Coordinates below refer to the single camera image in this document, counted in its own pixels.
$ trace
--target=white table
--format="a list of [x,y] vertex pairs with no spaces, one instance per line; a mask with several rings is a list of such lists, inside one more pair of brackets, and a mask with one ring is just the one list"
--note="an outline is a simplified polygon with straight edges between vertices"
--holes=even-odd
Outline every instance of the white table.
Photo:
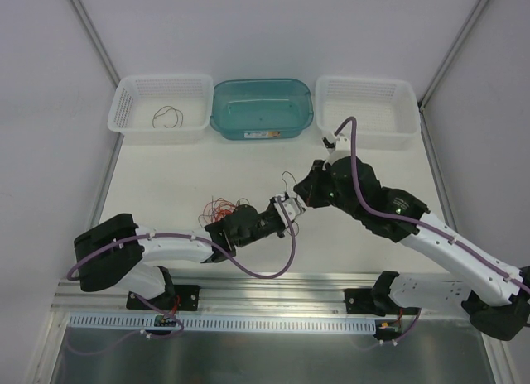
[[[324,159],[326,154],[314,124],[298,138],[285,141],[229,142],[208,129],[205,139],[192,145],[124,145],[101,221],[126,212],[136,223],[157,230],[198,228],[197,218],[212,197],[233,202],[244,197],[262,211],[271,197],[285,189],[283,171],[289,170],[300,181],[313,160]],[[358,157],[375,169],[382,185],[414,194],[442,217],[420,135],[406,151],[359,150]],[[291,188],[292,180],[285,178]],[[297,222],[300,233],[291,272],[444,272],[419,253],[374,236],[338,209],[308,209]],[[237,258],[250,270],[276,272],[287,261],[289,251],[289,237],[271,236],[240,248]],[[180,270],[198,268],[191,262],[164,265]],[[238,271],[229,262],[199,268],[205,274]]]

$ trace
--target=white plastic basket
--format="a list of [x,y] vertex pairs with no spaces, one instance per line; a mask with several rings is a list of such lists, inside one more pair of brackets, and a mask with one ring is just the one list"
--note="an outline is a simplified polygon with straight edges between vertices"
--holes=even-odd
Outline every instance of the white plastic basket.
[[108,128],[127,144],[195,142],[210,122],[213,99],[207,75],[128,76],[116,89]]
[[420,131],[416,96],[402,80],[320,77],[315,111],[323,133],[334,132],[347,117],[356,117],[360,148],[406,149]]

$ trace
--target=black mounting bracket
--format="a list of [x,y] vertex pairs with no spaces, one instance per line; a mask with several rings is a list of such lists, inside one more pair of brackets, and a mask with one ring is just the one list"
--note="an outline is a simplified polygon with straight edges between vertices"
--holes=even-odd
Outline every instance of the black mounting bracket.
[[[389,305],[377,306],[372,297],[372,288],[344,289],[344,302],[348,315],[399,315],[401,307]],[[416,315],[417,308],[403,308],[403,315]]]
[[[200,298],[200,286],[198,285],[173,285],[175,290],[175,297],[170,304],[167,306],[160,307],[162,310],[171,310],[174,305],[174,299],[179,300],[179,305],[177,306],[178,311],[191,311],[195,312],[199,308],[199,298]],[[128,310],[149,310],[149,308],[144,305],[133,293],[128,294],[127,304],[125,308]]]

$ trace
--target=teal plastic bin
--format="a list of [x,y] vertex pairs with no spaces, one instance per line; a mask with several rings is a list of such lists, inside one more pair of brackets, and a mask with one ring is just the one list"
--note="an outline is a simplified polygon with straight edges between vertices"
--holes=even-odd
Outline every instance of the teal plastic bin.
[[229,140],[292,138],[312,121],[311,92],[299,80],[229,80],[214,88],[210,124]]

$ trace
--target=grey wall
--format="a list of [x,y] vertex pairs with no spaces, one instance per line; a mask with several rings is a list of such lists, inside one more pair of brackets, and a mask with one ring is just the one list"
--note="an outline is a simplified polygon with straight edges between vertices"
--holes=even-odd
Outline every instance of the grey wall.
[[22,382],[113,138],[113,86],[66,0],[0,0],[0,382]]
[[[459,230],[517,266],[530,265],[529,7],[492,1],[426,111]],[[530,329],[510,349],[526,371]]]
[[121,76],[405,79],[422,95],[476,0],[83,0]]

